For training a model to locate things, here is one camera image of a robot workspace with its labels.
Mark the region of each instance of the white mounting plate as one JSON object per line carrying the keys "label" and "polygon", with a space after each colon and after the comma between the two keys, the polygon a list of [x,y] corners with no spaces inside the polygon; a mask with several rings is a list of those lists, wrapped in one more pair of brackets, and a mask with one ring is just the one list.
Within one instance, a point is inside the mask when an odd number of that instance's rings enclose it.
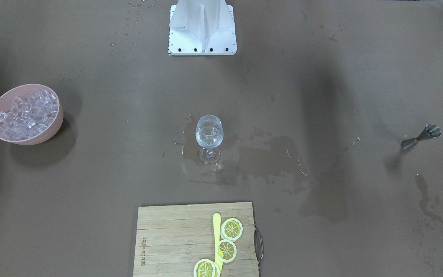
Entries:
{"label": "white mounting plate", "polygon": [[[233,7],[226,5],[233,16]],[[177,5],[170,7],[170,19],[174,15]],[[206,47],[202,50],[202,40],[193,37],[190,33],[180,32],[176,29],[170,29],[168,43],[168,54],[172,56],[201,56],[201,55],[235,55],[237,53],[237,39],[235,28],[233,30],[223,30],[216,32],[211,38],[207,39]]]}

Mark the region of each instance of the metal jigger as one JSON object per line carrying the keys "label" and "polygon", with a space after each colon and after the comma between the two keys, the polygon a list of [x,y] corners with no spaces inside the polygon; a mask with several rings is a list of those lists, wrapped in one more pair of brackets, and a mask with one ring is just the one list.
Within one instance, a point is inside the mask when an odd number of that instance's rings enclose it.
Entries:
{"label": "metal jigger", "polygon": [[403,140],[401,147],[406,151],[411,151],[416,147],[420,140],[436,139],[442,135],[442,131],[435,124],[428,124],[425,129],[420,133],[418,137],[411,138],[409,140]]}

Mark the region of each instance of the pink bowl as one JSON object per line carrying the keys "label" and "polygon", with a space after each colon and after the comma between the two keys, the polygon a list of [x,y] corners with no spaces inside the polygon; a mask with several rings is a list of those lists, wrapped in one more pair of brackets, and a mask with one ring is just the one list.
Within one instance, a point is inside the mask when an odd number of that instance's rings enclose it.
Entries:
{"label": "pink bowl", "polygon": [[[13,105],[11,100],[13,100],[17,96],[23,97],[24,95],[26,95],[29,92],[34,91],[35,89],[47,90],[50,93],[56,95],[56,97],[58,97],[57,94],[49,87],[46,87],[46,86],[40,85],[40,84],[26,84],[26,85],[22,85],[22,86],[14,88],[14,89],[11,89],[7,93],[1,95],[1,97],[0,97],[0,111],[9,110]],[[58,114],[56,115],[56,118],[51,123],[51,125],[49,125],[42,133],[39,133],[35,137],[31,137],[26,140],[7,140],[2,136],[1,130],[0,130],[0,140],[4,140],[5,142],[11,142],[12,144],[20,144],[20,145],[40,144],[42,142],[45,142],[46,140],[49,140],[53,135],[55,135],[59,131],[59,128],[61,128],[61,125],[63,124],[63,107],[61,106],[61,103],[59,101],[59,97],[58,97],[58,105],[59,105],[59,110],[58,110]]]}

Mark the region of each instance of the wooden cutting board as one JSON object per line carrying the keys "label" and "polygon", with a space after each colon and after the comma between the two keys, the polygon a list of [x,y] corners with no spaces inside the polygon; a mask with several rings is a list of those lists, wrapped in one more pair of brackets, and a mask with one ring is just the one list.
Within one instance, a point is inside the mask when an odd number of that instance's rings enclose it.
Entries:
{"label": "wooden cutting board", "polygon": [[259,277],[251,202],[139,207],[134,277],[193,277],[200,259],[215,260],[213,214],[244,226],[237,256],[220,277]]}

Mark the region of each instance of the yellow utensil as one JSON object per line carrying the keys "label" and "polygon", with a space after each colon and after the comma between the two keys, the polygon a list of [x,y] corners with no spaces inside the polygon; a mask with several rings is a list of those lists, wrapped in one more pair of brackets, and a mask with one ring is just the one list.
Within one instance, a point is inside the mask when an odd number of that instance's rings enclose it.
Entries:
{"label": "yellow utensil", "polygon": [[220,273],[222,271],[223,262],[218,258],[216,254],[216,246],[220,242],[220,226],[222,225],[222,216],[218,212],[213,214],[213,232],[215,233],[215,264],[220,267]]}

